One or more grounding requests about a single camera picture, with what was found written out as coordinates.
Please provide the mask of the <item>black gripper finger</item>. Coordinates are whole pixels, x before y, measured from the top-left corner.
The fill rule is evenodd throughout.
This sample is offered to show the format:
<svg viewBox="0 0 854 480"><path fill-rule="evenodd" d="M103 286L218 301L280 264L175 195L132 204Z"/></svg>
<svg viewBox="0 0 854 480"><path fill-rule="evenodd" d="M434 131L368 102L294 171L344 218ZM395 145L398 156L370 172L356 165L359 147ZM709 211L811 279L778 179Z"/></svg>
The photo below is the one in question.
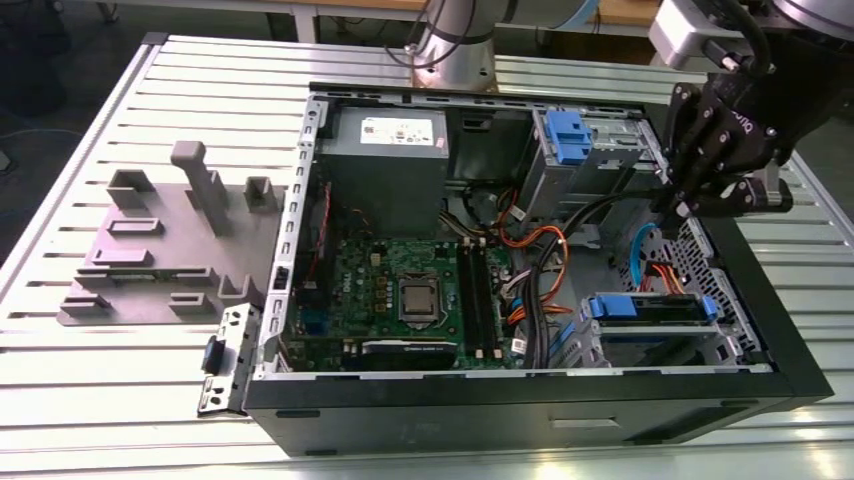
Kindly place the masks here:
<svg viewBox="0 0 854 480"><path fill-rule="evenodd" d="M721 173L721 153L731 134L721 127L722 101L710 85L675 85L666 116L662 154L666 182L650 209L666 238L675 238L685 221L722 212L733 177Z"/></svg>
<svg viewBox="0 0 854 480"><path fill-rule="evenodd" d="M690 209L697 217L733 218L750 213L754 203L754 181L738 177L705 184L690 201Z"/></svg>

